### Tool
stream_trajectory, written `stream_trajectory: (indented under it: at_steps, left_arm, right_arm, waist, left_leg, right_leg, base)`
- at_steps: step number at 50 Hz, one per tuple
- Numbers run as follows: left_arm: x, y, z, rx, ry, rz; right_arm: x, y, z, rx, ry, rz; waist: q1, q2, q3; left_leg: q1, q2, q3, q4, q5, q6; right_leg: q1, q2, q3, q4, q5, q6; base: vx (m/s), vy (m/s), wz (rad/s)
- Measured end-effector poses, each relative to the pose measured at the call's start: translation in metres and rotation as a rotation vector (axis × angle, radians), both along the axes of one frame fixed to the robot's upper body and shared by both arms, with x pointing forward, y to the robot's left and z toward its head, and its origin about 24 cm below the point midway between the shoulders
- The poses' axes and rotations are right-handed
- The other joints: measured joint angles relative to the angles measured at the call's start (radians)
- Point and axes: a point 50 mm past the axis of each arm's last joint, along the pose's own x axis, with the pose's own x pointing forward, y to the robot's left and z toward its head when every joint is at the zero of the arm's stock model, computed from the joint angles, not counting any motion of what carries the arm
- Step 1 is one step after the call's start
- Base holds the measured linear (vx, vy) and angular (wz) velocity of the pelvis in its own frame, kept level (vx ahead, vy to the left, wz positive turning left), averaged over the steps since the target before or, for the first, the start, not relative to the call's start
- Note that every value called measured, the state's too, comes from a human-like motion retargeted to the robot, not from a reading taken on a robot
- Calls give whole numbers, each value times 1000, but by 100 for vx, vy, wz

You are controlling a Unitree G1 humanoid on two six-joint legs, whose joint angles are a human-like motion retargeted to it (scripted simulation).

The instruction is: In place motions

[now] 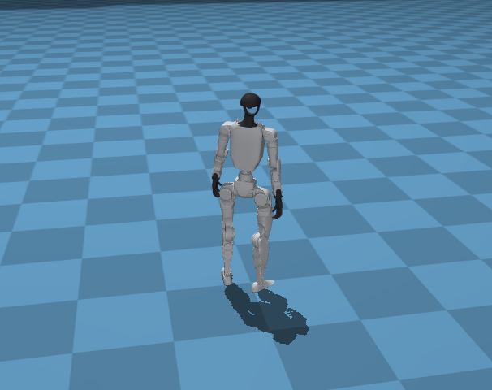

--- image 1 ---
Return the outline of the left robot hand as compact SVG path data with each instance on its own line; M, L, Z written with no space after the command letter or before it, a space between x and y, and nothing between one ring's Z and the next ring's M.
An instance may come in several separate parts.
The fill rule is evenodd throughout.
M218 189L218 184L219 184L220 186L222 186L222 185L219 183L219 179L220 179L220 177L218 178L218 174L217 174L217 173L213 173L212 179L213 179L213 183L212 183L213 195L214 195L215 197L220 197L220 196L219 196L219 193L218 193L218 192L220 191L220 190Z

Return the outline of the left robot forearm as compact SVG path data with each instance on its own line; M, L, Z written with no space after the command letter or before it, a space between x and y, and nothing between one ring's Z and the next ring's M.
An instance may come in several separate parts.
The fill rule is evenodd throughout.
M224 163L225 158L221 158L221 157L217 156L216 155L217 150L218 150L218 148L216 149L215 156L214 156L214 171L212 172L212 176L213 176L213 173L217 173L218 178L219 178L220 175L222 174L222 167L223 167L223 163Z

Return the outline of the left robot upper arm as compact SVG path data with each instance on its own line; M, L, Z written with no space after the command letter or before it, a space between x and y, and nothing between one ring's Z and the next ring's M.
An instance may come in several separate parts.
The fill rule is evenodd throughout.
M226 121L225 123L222 124L222 126L219 129L219 135L218 135L218 150L217 150L217 156L221 158L225 158L228 154L228 148L227 148L227 143L230 137L230 130L231 130L231 125L234 122L231 121Z

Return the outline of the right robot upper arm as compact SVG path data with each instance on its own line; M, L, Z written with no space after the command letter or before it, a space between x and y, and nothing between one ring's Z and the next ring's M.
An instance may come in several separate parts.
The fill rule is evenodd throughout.
M267 141L268 161L267 165L270 168L277 168L278 160L278 133L273 128L264 127L262 129L263 137Z

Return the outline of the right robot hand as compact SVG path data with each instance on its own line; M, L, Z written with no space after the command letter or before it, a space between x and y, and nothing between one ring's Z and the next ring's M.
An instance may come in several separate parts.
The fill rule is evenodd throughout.
M272 219L278 219L282 215L282 208L283 208L283 203L282 203L282 192L280 189L276 190L276 196L274 195L275 200L275 207L273 208L273 212L276 210L275 216L272 217Z

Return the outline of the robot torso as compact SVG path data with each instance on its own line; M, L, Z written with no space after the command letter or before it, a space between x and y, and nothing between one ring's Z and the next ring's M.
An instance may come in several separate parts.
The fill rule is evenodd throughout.
M256 127L246 128L239 126L237 119L230 130L231 160L234 168L240 169L240 173L234 181L234 196L253 198L253 191L257 180L253 178L253 171L259 165L263 157L265 139L262 129L265 125L260 123Z

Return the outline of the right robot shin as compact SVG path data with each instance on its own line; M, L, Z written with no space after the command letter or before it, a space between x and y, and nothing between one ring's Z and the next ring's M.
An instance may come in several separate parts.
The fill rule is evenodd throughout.
M265 266L268 262L269 255L269 238L267 240L266 236L261 236L257 244L258 248L254 247L252 249L253 262L256 267L256 282L259 281L259 284L263 284L265 283Z

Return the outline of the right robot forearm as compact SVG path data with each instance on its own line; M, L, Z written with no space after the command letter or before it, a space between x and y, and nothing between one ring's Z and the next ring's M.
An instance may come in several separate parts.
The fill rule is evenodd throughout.
M270 174L271 174L271 185L273 188L272 194L276 196L276 190L277 189L280 189L281 192L283 193L283 191L281 189L281 178L280 178L280 174L281 174L280 158L278 158L278 160L277 160L277 168L270 170Z

